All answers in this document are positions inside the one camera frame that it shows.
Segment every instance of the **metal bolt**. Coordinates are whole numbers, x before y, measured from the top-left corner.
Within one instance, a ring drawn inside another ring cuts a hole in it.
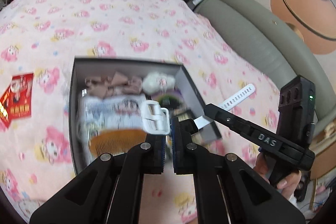
[[[187,148],[189,150],[195,150],[197,148],[197,144],[195,144],[195,143],[188,143],[187,144]]]
[[[229,153],[226,155],[226,158],[229,160],[229,161],[235,161],[237,159],[237,155],[236,154],[233,154],[233,153]]]
[[[111,159],[111,155],[105,153],[105,154],[103,154],[103,155],[100,156],[100,159],[101,159],[102,161],[108,161],[108,160]]]
[[[140,147],[144,150],[150,149],[151,148],[151,144],[150,143],[142,143],[140,145]]]

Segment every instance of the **comb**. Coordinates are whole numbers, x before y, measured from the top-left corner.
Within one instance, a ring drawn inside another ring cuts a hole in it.
[[[89,141],[89,149],[94,157],[104,153],[117,156],[144,142],[146,135],[141,129],[103,130]]]

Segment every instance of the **red packet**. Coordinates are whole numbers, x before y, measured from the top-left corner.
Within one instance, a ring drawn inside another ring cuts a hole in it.
[[[33,78],[33,73],[13,76],[9,93],[10,119],[31,117]]]
[[[6,128],[11,124],[11,118],[8,113],[9,105],[9,91],[10,86],[6,89],[5,93],[0,98],[0,120],[5,125]]]

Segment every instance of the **pink floral bed sheet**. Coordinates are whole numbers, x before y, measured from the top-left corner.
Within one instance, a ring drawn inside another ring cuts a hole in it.
[[[34,72],[32,116],[0,125],[0,186],[27,222],[75,176],[63,73],[75,56],[183,63],[206,103],[253,83],[256,92],[232,112],[276,130],[278,89],[182,0],[15,0],[0,12],[0,53],[1,92],[12,75]],[[223,139],[209,149],[253,165],[258,147],[219,129]],[[184,224],[196,216],[192,176],[175,175],[170,163],[163,175],[145,176],[140,223]]]

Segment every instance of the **box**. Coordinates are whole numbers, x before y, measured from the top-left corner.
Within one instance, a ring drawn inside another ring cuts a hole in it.
[[[174,75],[176,85],[188,108],[196,117],[204,115],[205,103],[197,90],[186,68],[179,64],[157,63],[145,60],[75,58],[71,77],[69,98],[69,134],[70,147],[75,173],[80,173],[87,163],[84,158],[83,146],[77,138],[78,95],[86,88],[85,78],[89,76],[113,76],[118,71],[129,78],[132,76],[146,77],[150,72],[160,72]],[[200,132],[205,142],[221,138],[214,122]]]

